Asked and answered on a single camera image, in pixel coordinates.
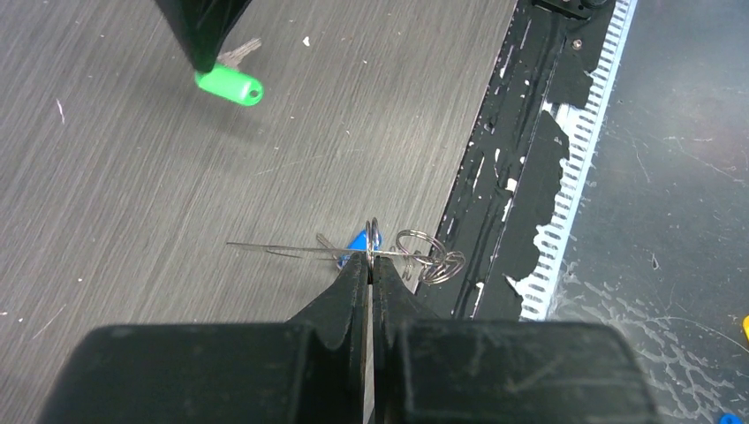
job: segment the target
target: green key fob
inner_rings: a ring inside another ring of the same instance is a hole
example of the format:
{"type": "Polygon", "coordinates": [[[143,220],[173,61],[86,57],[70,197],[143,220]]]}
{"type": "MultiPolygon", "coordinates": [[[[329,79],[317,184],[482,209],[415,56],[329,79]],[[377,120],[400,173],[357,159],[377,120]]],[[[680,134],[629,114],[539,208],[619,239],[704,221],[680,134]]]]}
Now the green key fob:
{"type": "Polygon", "coordinates": [[[254,106],[263,96],[262,84],[255,77],[222,64],[216,64],[208,73],[196,72],[195,83],[212,95],[242,106],[254,106]]]}

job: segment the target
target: white edge strip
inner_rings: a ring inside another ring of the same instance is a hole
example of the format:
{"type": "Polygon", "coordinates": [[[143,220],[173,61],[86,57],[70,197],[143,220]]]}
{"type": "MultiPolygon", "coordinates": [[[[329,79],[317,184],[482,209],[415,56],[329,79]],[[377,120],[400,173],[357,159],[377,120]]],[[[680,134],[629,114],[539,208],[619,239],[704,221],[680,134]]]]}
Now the white edge strip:
{"type": "Polygon", "coordinates": [[[541,251],[536,268],[530,276],[515,285],[518,294],[523,297],[521,321],[543,321],[547,318],[636,6],[637,0],[617,0],[601,59],[592,75],[593,86],[586,107],[583,110],[569,105],[559,108],[556,121],[570,138],[570,159],[562,160],[562,189],[555,197],[551,223],[540,226],[533,240],[541,251]]]}

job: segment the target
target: metal ring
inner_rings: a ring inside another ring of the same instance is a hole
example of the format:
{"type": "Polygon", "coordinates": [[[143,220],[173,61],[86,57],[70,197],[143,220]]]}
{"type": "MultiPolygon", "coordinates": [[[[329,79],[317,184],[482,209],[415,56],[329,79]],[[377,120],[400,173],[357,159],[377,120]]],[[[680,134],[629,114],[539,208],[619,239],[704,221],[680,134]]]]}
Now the metal ring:
{"type": "Polygon", "coordinates": [[[419,251],[415,251],[413,253],[415,256],[410,258],[410,260],[406,260],[403,279],[411,279],[411,271],[413,269],[412,261],[416,261],[421,265],[421,272],[419,273],[417,281],[421,284],[427,285],[444,283],[457,275],[465,266],[465,256],[462,253],[448,252],[447,248],[440,240],[423,231],[402,230],[397,234],[395,248],[403,254],[411,254],[403,244],[402,238],[405,237],[414,237],[426,241],[432,246],[432,252],[430,253],[431,260],[429,261],[421,257],[419,251]]]}

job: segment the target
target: gray table surface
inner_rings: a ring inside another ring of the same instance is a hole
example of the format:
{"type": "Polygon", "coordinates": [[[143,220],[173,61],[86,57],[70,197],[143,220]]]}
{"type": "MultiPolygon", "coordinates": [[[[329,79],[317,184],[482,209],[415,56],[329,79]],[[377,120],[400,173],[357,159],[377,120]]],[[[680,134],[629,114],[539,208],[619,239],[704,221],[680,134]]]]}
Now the gray table surface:
{"type": "Polygon", "coordinates": [[[335,275],[229,239],[434,232],[513,6],[256,0],[224,45],[262,40],[241,109],[151,2],[3,2],[0,422],[33,419],[93,327],[283,320],[335,275]]]}
{"type": "Polygon", "coordinates": [[[749,419],[749,11],[638,2],[555,319],[629,339],[664,422],[749,419]]]}

